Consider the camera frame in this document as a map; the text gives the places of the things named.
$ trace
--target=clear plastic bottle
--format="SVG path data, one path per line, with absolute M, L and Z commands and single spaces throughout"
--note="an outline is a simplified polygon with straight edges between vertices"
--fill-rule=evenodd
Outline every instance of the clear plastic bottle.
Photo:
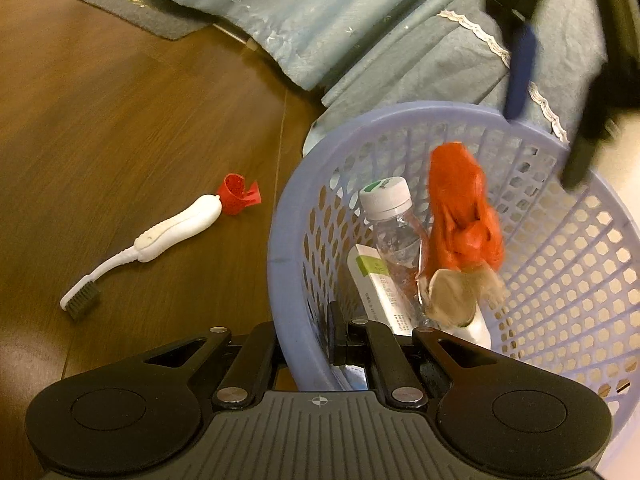
M 426 232 L 414 214 L 406 180 L 401 176 L 384 178 L 365 186 L 359 197 L 378 252 L 407 300 L 407 314 L 416 326 L 425 324 L 416 276 L 420 271 L 422 240 L 426 240 L 421 233 Z

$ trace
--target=toothbrush bristles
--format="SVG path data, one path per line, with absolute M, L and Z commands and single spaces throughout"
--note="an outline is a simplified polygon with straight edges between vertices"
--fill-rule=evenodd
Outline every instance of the toothbrush bristles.
M 77 321 L 97 303 L 99 294 L 100 290 L 94 282 L 85 283 L 66 304 L 66 311 L 74 321 Z

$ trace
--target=orange plastic bag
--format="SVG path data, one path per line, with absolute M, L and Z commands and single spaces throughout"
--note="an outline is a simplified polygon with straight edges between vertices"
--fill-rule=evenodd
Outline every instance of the orange plastic bag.
M 486 177 L 459 142 L 433 150 L 429 170 L 433 227 L 426 275 L 438 269 L 467 270 L 487 263 L 497 271 L 504 260 L 500 222 L 486 200 Z

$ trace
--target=wooden floor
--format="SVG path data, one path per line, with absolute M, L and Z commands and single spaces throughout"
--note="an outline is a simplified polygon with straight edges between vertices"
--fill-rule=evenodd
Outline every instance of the wooden floor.
M 321 108 L 214 28 L 171 42 L 76 0 L 0 0 L 0 479 L 40 466 L 24 412 L 45 386 L 210 326 L 269 319 L 277 197 Z M 147 264 L 82 275 L 229 172 L 262 205 L 220 217 Z

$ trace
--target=trash basket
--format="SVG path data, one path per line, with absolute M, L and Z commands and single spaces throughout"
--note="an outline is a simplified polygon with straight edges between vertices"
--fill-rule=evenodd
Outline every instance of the trash basket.
M 357 300 L 343 292 L 349 249 L 372 244 L 358 190 L 403 176 L 416 214 L 429 224 L 430 153 L 452 141 L 482 165 L 504 235 L 500 274 L 509 297 L 483 311 L 492 349 L 585 384 L 609 406 L 613 437 L 623 428 L 630 433 L 640 419 L 633 414 L 640 396 L 638 228 L 596 173 L 588 187 L 562 189 L 565 145 L 475 105 L 415 102 L 364 114 L 327 135 L 289 180 L 271 227 L 268 283 L 299 388 L 352 387 L 348 372 L 327 361 L 326 328 L 331 301 L 345 319 L 358 315 Z

